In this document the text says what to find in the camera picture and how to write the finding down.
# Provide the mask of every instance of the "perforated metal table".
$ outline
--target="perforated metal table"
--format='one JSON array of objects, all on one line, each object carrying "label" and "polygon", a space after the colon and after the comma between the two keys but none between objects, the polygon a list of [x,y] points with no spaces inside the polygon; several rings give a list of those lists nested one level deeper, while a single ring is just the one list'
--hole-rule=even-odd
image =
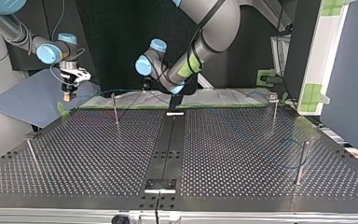
[{"label": "perforated metal table", "polygon": [[[52,124],[0,159],[0,215],[358,214],[358,160],[294,111],[165,112],[121,110],[117,125],[113,110],[79,110]],[[145,193],[150,180],[174,180],[175,193]]]}]

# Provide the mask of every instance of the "black curtain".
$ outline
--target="black curtain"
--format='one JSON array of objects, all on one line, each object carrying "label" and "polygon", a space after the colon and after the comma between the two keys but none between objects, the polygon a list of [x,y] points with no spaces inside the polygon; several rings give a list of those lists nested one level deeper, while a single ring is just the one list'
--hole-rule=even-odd
[{"label": "black curtain", "polygon": [[[171,0],[77,0],[89,49],[103,91],[140,89],[134,64],[153,38],[168,44],[175,63],[186,52],[195,24]],[[205,64],[216,86],[254,87],[257,70],[273,68],[270,37],[277,31],[256,9],[241,8],[241,28],[233,45]]]}]

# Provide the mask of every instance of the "vertical metal rod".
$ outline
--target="vertical metal rod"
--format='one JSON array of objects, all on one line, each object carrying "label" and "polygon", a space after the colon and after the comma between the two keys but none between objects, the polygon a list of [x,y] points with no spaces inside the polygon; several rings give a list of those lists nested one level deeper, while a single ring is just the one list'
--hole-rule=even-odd
[{"label": "vertical metal rod", "polygon": [[118,124],[118,116],[117,116],[117,109],[116,109],[116,96],[114,93],[112,93],[111,97],[112,97],[113,108],[115,109],[116,124]]},{"label": "vertical metal rod", "polygon": [[279,103],[279,101],[277,101],[277,102],[275,103],[274,121],[275,121],[275,119],[277,118],[278,103]]},{"label": "vertical metal rod", "polygon": [[27,140],[27,144],[28,144],[29,149],[31,150],[32,157],[34,158],[34,160],[37,161],[36,155],[34,154],[34,148],[32,147],[31,140]]},{"label": "vertical metal rod", "polygon": [[298,165],[298,170],[297,170],[297,176],[296,176],[296,185],[300,184],[300,180],[301,180],[301,176],[302,176],[302,172],[304,169],[304,163],[307,159],[307,155],[308,155],[308,150],[310,148],[310,142],[305,141],[304,145],[303,145],[303,150],[301,153],[301,158],[300,158],[300,164]]}]

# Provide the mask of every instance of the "gray wall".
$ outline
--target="gray wall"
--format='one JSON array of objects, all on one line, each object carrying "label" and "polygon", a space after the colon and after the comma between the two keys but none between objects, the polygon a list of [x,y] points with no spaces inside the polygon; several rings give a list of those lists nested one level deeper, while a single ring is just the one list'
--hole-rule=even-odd
[{"label": "gray wall", "polygon": [[358,148],[358,1],[348,11],[327,96],[322,122]]}]

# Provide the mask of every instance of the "light blue joint cap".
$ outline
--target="light blue joint cap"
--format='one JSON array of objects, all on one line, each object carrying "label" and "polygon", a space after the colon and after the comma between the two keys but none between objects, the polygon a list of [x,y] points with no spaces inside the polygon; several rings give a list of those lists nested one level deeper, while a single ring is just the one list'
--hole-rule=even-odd
[{"label": "light blue joint cap", "polygon": [[62,52],[59,48],[51,44],[44,44],[36,51],[37,57],[46,64],[59,63],[61,61]]},{"label": "light blue joint cap", "polygon": [[27,0],[0,0],[0,15],[13,14],[24,7]]},{"label": "light blue joint cap", "polygon": [[144,55],[141,55],[138,61],[136,61],[135,68],[144,77],[150,76],[153,72],[153,65]]},{"label": "light blue joint cap", "polygon": [[160,39],[154,39],[152,40],[152,43],[150,44],[150,48],[158,50],[159,52],[165,53],[167,52],[167,44]]},{"label": "light blue joint cap", "polygon": [[72,34],[60,33],[60,34],[58,34],[58,40],[60,40],[62,42],[70,43],[73,45],[77,45],[77,37]]},{"label": "light blue joint cap", "polygon": [[182,0],[173,0],[173,2],[176,4],[177,7],[179,7],[182,3]]},{"label": "light blue joint cap", "polygon": [[185,82],[182,82],[180,84],[180,86],[175,87],[174,89],[170,90],[170,92],[172,92],[173,94],[176,95],[177,93],[179,93],[183,89],[184,86],[185,86]]}]

